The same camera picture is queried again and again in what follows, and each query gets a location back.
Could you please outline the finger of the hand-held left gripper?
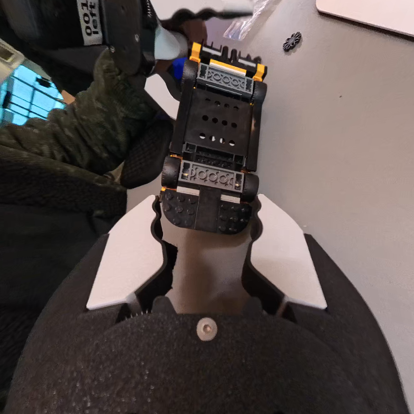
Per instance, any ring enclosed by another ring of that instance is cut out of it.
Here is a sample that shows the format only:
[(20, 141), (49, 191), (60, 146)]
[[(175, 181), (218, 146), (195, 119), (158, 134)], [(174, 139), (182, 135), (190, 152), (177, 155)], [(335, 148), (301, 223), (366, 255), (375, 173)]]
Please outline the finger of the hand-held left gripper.
[(254, 1), (250, 0), (183, 0), (174, 6), (171, 21), (176, 24), (195, 19), (249, 17), (254, 12)]

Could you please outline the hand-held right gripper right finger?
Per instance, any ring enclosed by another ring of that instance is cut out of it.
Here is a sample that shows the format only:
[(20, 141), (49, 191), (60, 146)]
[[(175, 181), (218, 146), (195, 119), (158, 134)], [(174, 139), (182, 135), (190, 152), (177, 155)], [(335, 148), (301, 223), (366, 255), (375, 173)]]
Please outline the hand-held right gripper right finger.
[(328, 307), (303, 230), (264, 194), (252, 214), (241, 282), (264, 310)]

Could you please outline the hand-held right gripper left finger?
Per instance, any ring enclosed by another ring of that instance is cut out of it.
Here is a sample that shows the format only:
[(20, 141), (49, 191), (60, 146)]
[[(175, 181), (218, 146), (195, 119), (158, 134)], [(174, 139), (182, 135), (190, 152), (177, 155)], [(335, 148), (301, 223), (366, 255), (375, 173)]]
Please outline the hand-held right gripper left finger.
[(161, 216), (158, 196), (150, 195), (109, 231), (88, 310), (118, 304), (151, 310), (169, 292), (178, 249), (163, 240)]

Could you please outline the yellow and black lego car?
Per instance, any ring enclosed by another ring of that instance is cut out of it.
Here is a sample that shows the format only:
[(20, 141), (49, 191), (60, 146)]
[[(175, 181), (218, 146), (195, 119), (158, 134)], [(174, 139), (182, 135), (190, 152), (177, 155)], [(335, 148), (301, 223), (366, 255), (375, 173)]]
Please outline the yellow and black lego car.
[(259, 56), (193, 43), (159, 195), (173, 225), (225, 235), (246, 228), (259, 188), (266, 75)]

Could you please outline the person's left forearm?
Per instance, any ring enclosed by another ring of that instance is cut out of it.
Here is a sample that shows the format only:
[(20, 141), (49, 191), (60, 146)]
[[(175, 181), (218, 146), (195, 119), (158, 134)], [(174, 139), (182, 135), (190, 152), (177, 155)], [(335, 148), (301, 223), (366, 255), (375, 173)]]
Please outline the person's left forearm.
[(1, 204), (104, 215), (126, 210), (126, 189), (105, 174), (125, 161), (132, 145), (162, 120), (104, 51), (90, 87), (46, 120), (1, 128)]

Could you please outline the black lego wheel rim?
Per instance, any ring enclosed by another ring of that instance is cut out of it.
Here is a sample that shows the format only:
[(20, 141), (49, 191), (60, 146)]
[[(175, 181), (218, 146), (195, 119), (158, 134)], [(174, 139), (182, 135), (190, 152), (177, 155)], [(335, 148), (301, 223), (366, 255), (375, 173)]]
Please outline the black lego wheel rim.
[(282, 45), (282, 49), (285, 53), (292, 51), (301, 42), (302, 33), (295, 32), (288, 37)]

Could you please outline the person's left hand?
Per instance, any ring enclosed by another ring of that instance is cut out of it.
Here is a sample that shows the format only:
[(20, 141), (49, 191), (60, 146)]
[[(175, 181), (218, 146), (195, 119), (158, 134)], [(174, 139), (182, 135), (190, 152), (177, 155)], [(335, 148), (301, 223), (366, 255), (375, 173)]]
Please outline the person's left hand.
[(208, 40), (206, 23), (202, 19), (188, 20), (179, 26), (179, 29), (187, 38), (188, 49), (191, 49), (193, 43), (206, 43)]

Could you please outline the clear crumpled plastic bag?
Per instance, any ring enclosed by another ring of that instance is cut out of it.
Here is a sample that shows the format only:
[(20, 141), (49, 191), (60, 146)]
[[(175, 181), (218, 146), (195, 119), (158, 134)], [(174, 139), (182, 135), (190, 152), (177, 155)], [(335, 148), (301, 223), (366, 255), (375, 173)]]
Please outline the clear crumpled plastic bag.
[(240, 42), (252, 40), (280, 3), (281, 0), (255, 0), (252, 16), (238, 18), (231, 22), (223, 37)]

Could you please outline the white monitor stand base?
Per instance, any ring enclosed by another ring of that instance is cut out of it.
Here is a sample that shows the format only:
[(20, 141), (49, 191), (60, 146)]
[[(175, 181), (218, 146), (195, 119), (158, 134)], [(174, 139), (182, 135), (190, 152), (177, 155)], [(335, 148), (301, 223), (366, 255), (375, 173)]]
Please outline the white monitor stand base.
[(315, 4), (324, 14), (414, 36), (412, 0), (317, 0)]

